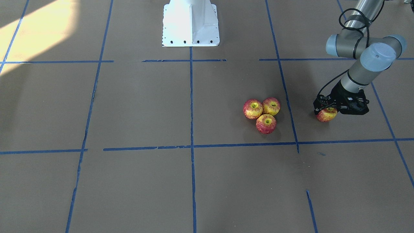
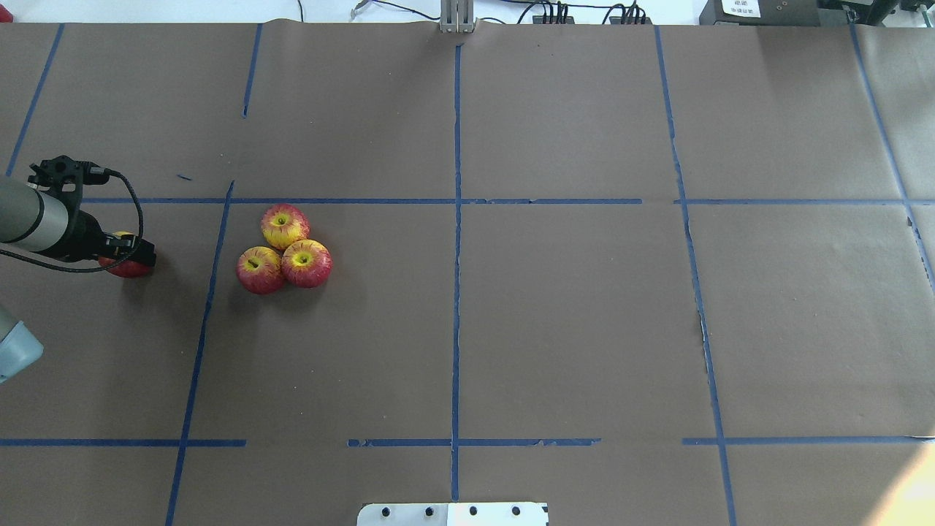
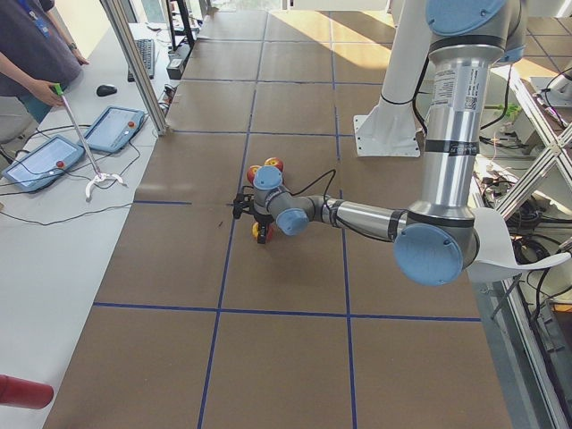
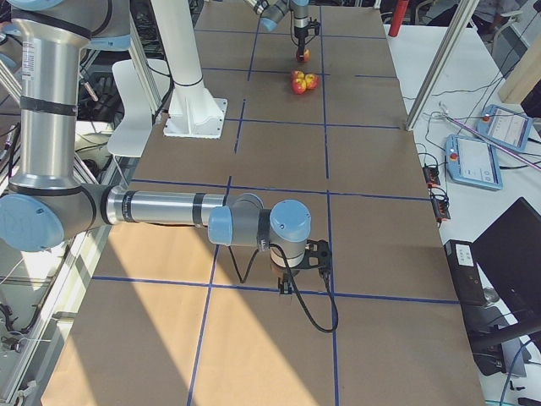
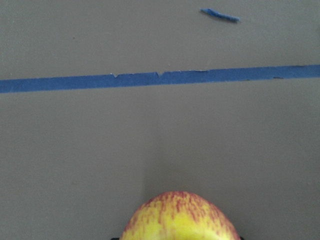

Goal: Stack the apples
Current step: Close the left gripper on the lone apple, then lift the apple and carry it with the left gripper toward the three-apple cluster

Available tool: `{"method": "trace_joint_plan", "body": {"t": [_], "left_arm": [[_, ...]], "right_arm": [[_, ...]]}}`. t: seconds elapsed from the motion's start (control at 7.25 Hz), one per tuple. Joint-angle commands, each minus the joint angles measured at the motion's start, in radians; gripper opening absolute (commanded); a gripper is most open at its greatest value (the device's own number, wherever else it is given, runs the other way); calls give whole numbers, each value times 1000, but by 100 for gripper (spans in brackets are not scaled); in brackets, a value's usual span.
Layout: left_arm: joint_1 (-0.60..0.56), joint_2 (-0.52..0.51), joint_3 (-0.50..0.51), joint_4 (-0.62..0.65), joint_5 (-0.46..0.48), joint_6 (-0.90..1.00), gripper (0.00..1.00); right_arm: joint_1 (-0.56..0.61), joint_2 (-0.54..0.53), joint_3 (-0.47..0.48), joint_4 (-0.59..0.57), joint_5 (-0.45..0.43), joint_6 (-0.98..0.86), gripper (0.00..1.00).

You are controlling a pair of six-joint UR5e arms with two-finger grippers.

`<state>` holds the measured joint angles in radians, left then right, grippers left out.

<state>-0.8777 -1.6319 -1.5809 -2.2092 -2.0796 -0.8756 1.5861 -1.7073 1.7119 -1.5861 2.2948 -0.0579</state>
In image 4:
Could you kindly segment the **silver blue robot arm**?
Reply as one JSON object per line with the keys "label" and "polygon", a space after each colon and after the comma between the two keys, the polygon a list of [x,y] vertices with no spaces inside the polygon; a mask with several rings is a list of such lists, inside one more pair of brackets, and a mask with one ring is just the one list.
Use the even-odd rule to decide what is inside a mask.
{"label": "silver blue robot arm", "polygon": [[246,3],[252,8],[254,13],[259,17],[260,22],[267,31],[273,31],[281,20],[288,14],[291,15],[291,29],[294,38],[294,45],[297,47],[296,59],[300,63],[308,61],[309,50],[306,48],[308,43],[309,31],[313,30],[317,36],[319,34],[320,24],[317,20],[312,20],[309,17],[309,2],[308,1],[276,1],[274,4],[269,4],[268,1],[251,1]]}
{"label": "silver blue robot arm", "polygon": [[14,1],[22,35],[21,163],[1,199],[1,236],[21,251],[51,248],[105,224],[204,227],[213,244],[269,251],[286,278],[307,269],[311,218],[297,200],[265,209],[252,194],[128,190],[74,178],[79,57],[85,47],[125,50],[126,1]]}

